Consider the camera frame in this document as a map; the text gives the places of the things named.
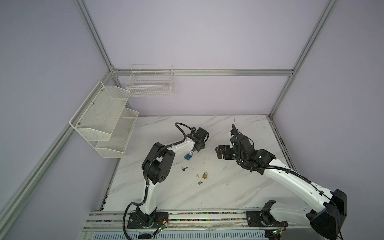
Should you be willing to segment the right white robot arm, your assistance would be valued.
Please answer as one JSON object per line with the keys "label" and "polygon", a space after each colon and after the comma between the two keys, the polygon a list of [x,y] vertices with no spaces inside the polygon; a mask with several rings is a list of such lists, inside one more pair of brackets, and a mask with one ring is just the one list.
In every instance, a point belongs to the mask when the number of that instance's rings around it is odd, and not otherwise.
{"label": "right white robot arm", "polygon": [[276,200],[265,203],[259,216],[250,221],[264,227],[288,223],[311,227],[328,240],[341,240],[341,228],[348,215],[347,195],[324,188],[285,165],[271,152],[254,147],[254,142],[239,132],[230,131],[230,145],[216,147],[218,159],[234,160],[244,170],[266,176],[296,194],[305,203],[300,207],[285,206]]}

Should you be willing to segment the lower white mesh shelf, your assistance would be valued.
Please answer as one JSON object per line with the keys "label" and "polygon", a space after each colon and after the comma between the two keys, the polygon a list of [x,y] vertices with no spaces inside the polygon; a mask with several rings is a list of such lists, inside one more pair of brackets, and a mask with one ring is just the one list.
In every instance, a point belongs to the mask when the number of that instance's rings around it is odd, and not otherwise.
{"label": "lower white mesh shelf", "polygon": [[139,113],[123,108],[108,142],[98,142],[96,151],[104,159],[120,159],[125,154]]}

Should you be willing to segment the white mesh shelf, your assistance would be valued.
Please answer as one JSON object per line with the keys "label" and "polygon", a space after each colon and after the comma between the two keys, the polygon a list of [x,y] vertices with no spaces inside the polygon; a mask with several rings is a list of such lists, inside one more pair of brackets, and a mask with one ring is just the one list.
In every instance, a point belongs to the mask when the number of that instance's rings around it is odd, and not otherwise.
{"label": "white mesh shelf", "polygon": [[125,154],[139,113],[123,108],[108,142],[98,142],[96,151],[104,159],[120,159]]}
{"label": "white mesh shelf", "polygon": [[125,89],[98,82],[69,124],[88,142],[107,142],[129,96]]}

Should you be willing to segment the upper white mesh shelf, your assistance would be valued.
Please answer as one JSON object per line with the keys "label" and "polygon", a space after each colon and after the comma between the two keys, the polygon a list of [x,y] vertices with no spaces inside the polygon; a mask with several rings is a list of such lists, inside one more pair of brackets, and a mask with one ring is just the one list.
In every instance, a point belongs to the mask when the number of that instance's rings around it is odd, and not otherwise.
{"label": "upper white mesh shelf", "polygon": [[125,89],[98,82],[69,124],[88,142],[107,142],[129,96]]}

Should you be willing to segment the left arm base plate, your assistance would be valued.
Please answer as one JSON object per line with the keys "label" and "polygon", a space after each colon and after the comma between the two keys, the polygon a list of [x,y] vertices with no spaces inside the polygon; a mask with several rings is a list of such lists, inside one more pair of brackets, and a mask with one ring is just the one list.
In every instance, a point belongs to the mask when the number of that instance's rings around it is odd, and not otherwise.
{"label": "left arm base plate", "polygon": [[169,213],[156,212],[151,215],[145,215],[139,212],[130,213],[126,224],[127,229],[158,229],[164,222],[168,222]]}

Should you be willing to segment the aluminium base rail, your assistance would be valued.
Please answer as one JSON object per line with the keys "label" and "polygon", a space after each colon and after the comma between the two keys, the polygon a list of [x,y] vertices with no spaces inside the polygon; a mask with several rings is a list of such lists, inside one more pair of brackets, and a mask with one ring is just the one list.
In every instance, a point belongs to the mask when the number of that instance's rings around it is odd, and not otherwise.
{"label": "aluminium base rail", "polygon": [[155,215],[153,223],[148,227],[139,220],[134,210],[124,211],[99,211],[91,212],[86,220],[83,232],[102,232],[123,229],[126,231],[154,231],[167,222],[167,230],[238,230],[238,229],[260,229],[273,231],[277,229],[311,229],[309,226],[285,222],[274,223],[265,226],[259,219],[258,209],[245,210],[204,210],[204,211],[160,211]]}

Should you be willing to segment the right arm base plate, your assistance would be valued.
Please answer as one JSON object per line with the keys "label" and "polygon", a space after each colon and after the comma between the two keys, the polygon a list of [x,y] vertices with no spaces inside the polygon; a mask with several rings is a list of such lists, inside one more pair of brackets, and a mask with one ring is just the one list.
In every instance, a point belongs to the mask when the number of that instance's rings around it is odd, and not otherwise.
{"label": "right arm base plate", "polygon": [[270,213],[263,213],[262,211],[247,211],[246,219],[248,227],[286,227],[287,222],[276,221]]}

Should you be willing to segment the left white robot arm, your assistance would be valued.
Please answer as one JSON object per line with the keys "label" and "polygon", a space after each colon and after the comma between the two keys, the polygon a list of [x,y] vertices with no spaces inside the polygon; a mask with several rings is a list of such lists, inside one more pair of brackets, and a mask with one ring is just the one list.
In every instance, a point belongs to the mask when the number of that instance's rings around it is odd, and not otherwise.
{"label": "left white robot arm", "polygon": [[142,164],[145,189],[140,203],[130,203],[136,209],[130,213],[127,223],[128,228],[138,225],[141,228],[149,228],[155,223],[157,214],[157,196],[160,184],[168,177],[176,157],[191,157],[194,152],[206,148],[209,139],[208,131],[203,128],[187,127],[191,132],[186,134],[181,130],[183,138],[175,143],[163,145],[155,143]]}

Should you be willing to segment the blue padlock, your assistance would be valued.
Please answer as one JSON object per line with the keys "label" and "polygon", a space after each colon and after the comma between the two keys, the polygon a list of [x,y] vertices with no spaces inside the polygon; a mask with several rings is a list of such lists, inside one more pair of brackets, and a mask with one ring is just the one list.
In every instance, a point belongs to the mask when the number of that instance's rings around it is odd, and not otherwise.
{"label": "blue padlock", "polygon": [[189,152],[189,153],[187,153],[185,156],[184,156],[184,158],[187,160],[187,161],[189,161],[191,158],[192,158],[192,156],[193,156],[193,152]]}

